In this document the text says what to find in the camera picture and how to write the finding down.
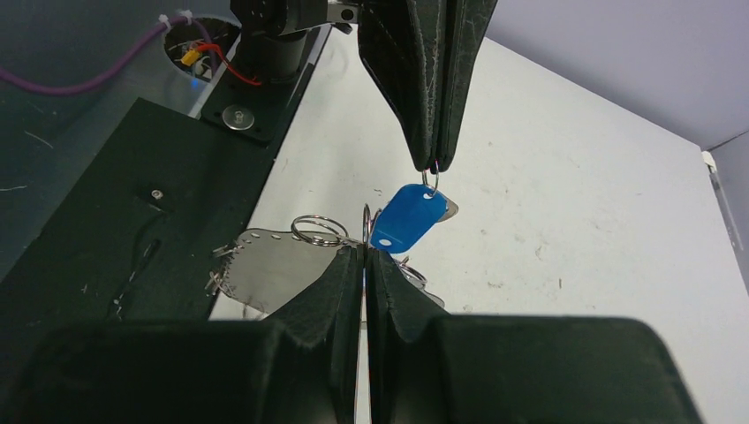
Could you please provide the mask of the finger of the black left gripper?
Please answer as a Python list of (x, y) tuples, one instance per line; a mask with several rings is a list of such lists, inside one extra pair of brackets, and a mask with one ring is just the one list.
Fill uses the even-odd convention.
[(443, 82), (435, 138), (435, 168), (439, 172), (447, 171), (456, 155), (473, 68), (496, 5), (496, 0), (447, 3)]
[(394, 112), (418, 171), (433, 166), (443, 100), (446, 1), (365, 1), (359, 56)]

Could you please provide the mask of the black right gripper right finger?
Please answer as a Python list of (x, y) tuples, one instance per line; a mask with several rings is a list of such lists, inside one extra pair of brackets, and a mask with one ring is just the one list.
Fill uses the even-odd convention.
[(698, 423), (664, 342), (620, 317), (450, 314), (367, 253), (375, 423)]

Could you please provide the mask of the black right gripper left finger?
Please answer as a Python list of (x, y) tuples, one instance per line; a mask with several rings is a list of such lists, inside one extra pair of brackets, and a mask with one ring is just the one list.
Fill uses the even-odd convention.
[(86, 323), (37, 346), (4, 423), (352, 423), (364, 254), (260, 321)]

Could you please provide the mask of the metal keyring plate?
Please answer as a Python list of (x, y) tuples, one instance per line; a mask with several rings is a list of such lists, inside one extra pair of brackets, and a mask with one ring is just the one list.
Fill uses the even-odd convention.
[(206, 290), (218, 292), (257, 311), (261, 320), (303, 292), (317, 280), (344, 247), (371, 246), (370, 239), (382, 211), (363, 211), (362, 240), (350, 236), (338, 221), (319, 215), (294, 218), (289, 231), (249, 228), (215, 249), (221, 261), (209, 273)]

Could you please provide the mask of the blue key tag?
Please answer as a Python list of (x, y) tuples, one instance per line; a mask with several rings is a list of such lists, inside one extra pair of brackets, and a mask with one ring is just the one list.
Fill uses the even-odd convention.
[(404, 185), (375, 221), (370, 243), (389, 254), (402, 254), (411, 249), (446, 211), (446, 199), (432, 187)]

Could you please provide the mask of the silver key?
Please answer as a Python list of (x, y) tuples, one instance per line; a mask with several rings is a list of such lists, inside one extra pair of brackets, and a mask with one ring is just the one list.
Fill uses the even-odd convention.
[(448, 197), (444, 197), (444, 199), (446, 201), (446, 209), (445, 209), (444, 214), (438, 220), (438, 223), (451, 219), (459, 211), (459, 207), (456, 202), (454, 202)]

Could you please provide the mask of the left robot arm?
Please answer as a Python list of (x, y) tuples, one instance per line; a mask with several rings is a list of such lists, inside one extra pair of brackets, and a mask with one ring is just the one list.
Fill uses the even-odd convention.
[(307, 32), (357, 27), (359, 57), (405, 136), (416, 170), (449, 169), (473, 68), (496, 2), (233, 1), (235, 58), (263, 80), (286, 79)]

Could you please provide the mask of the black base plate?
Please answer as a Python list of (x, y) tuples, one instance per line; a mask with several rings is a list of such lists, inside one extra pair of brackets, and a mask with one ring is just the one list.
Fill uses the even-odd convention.
[(157, 36), (112, 82), (46, 97), (1, 86), (1, 389), (42, 340), (80, 323), (204, 321), (211, 250), (249, 222), (329, 35), (245, 132), (220, 117), (237, 84), (194, 82)]

